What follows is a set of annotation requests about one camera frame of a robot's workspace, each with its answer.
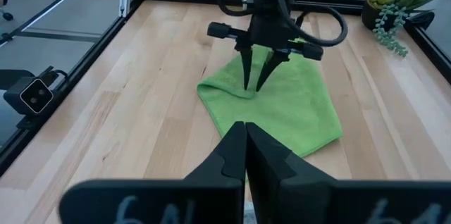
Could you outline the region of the potted succulent plant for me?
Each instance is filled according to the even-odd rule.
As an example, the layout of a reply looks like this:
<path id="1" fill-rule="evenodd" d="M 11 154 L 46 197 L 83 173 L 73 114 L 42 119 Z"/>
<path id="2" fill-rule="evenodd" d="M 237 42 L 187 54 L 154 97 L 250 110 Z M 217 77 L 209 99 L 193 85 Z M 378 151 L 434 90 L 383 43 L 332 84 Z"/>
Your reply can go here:
<path id="1" fill-rule="evenodd" d="M 432 1 L 434 0 L 365 0 L 362 22 L 372 31 L 380 45 L 405 57 L 408 50 L 397 41 L 396 36 L 411 15 L 423 13 L 421 7 Z"/>

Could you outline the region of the black chair base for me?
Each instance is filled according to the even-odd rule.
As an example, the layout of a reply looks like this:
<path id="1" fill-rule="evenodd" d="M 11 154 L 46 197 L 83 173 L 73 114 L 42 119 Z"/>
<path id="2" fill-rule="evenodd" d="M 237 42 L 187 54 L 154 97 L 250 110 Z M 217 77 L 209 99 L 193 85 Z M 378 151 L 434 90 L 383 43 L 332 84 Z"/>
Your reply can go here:
<path id="1" fill-rule="evenodd" d="M 0 14 L 3 16 L 3 18 L 7 21 L 13 20 L 13 15 L 6 12 L 4 10 L 4 7 L 8 4 L 8 0 L 0 0 Z"/>

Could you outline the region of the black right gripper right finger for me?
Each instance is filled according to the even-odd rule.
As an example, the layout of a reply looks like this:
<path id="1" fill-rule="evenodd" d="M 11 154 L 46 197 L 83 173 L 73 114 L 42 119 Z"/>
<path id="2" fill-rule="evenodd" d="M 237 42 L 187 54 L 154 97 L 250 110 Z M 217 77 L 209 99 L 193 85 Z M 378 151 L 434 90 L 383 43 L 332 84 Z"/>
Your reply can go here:
<path id="1" fill-rule="evenodd" d="M 247 123 L 247 174 L 262 224 L 451 224 L 451 181 L 341 180 Z"/>

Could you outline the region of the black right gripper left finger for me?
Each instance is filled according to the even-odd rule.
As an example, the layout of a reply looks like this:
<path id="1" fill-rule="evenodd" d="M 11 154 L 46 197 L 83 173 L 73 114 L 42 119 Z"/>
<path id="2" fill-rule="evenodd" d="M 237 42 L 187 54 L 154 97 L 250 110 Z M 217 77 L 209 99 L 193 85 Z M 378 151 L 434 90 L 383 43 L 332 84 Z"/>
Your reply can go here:
<path id="1" fill-rule="evenodd" d="M 186 177 L 94 179 L 62 196 L 62 224 L 241 224 L 247 129 L 236 122 Z"/>

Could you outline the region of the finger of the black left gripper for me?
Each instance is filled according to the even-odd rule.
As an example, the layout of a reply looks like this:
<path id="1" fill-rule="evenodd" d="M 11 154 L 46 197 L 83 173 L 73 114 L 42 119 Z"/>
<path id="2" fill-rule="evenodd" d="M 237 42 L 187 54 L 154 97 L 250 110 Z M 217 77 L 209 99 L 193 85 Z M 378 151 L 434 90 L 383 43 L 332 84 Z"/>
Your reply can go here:
<path id="1" fill-rule="evenodd" d="M 236 44 L 235 50 L 240 52 L 243 69 L 244 89 L 247 89 L 252 68 L 252 46 L 250 44 Z"/>
<path id="2" fill-rule="evenodd" d="M 265 81 L 269 78 L 271 73 L 283 62 L 289 61 L 289 53 L 271 50 L 266 57 L 266 60 L 261 69 L 259 78 L 257 80 L 257 88 L 258 92 L 264 85 Z"/>

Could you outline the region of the green microfiber towel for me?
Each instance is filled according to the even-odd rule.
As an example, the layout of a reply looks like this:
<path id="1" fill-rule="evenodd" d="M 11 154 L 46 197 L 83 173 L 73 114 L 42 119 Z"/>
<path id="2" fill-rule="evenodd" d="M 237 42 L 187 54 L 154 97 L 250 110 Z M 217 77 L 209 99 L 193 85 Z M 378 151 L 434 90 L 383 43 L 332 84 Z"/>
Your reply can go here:
<path id="1" fill-rule="evenodd" d="M 247 86 L 240 56 L 197 84 L 197 94 L 221 136 L 237 121 L 255 123 L 305 157 L 344 135 L 317 62 L 290 54 L 290 60 L 281 63 L 258 89 L 259 73 L 270 50 L 255 45 L 252 51 Z"/>

